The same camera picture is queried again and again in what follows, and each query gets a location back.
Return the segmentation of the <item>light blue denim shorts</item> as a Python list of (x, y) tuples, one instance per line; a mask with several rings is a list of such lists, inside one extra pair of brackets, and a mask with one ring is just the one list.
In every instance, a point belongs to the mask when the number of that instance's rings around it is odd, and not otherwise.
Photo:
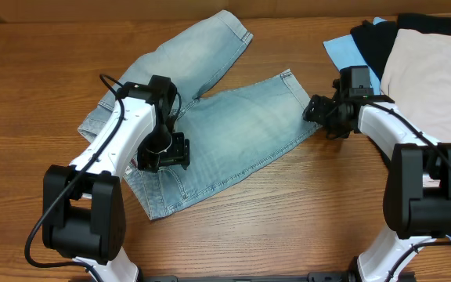
[(242, 55), (253, 36), (222, 10), (140, 56), (121, 80), (146, 84), (157, 74), (171, 79), (181, 100), (173, 106), (177, 131), (190, 141), (190, 164), (138, 170), (125, 181), (150, 219), (188, 208), (237, 184), (312, 135), (318, 128), (302, 114), (306, 91), (291, 71), (239, 89), (211, 88)]

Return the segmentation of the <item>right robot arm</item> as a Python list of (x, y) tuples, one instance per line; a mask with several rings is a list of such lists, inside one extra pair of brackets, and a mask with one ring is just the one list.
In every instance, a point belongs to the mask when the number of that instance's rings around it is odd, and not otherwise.
[(310, 281), (413, 281), (403, 270), (424, 248), (451, 246), (451, 143), (412, 125), (395, 101), (376, 95), (366, 66), (340, 71), (332, 97), (314, 95), (305, 121), (326, 130), (327, 139), (361, 133), (389, 160), (383, 197), (385, 227), (348, 270), (313, 272)]

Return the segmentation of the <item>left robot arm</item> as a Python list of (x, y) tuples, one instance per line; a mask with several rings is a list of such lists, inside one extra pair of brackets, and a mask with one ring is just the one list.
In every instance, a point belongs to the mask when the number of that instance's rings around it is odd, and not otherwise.
[(108, 121), (88, 148), (68, 166), (52, 165), (43, 178), (43, 212), (24, 249), (33, 266), (31, 243), (42, 233), (46, 248), (64, 260), (49, 267), (80, 266), (94, 281), (141, 281), (142, 270), (128, 258), (121, 180), (132, 160), (143, 172), (189, 166), (189, 140), (175, 132), (171, 109), (181, 96), (170, 78), (154, 75), (148, 84), (120, 83), (106, 74), (114, 96)]

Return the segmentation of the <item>black garment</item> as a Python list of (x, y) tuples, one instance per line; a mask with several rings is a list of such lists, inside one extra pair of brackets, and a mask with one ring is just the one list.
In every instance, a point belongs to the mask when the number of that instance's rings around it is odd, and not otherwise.
[(366, 63), (382, 79), (388, 57), (392, 51), (398, 31), (411, 29), (423, 34), (451, 36), (451, 18), (437, 18), (417, 14), (401, 14), (395, 26), (382, 22), (372, 26), (364, 22), (351, 30), (351, 35)]

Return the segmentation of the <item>beige pink shorts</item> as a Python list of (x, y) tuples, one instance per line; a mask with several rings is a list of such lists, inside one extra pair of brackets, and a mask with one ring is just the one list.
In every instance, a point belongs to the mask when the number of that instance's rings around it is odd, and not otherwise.
[(451, 36), (399, 30), (381, 92), (421, 131), (451, 143)]

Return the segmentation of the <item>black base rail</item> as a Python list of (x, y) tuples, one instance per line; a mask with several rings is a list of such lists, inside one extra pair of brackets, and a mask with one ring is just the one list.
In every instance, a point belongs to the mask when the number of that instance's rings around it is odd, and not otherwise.
[(313, 272), (305, 276), (261, 277), (194, 277), (176, 276), (136, 277), (135, 282), (359, 282), (357, 275), (345, 272)]

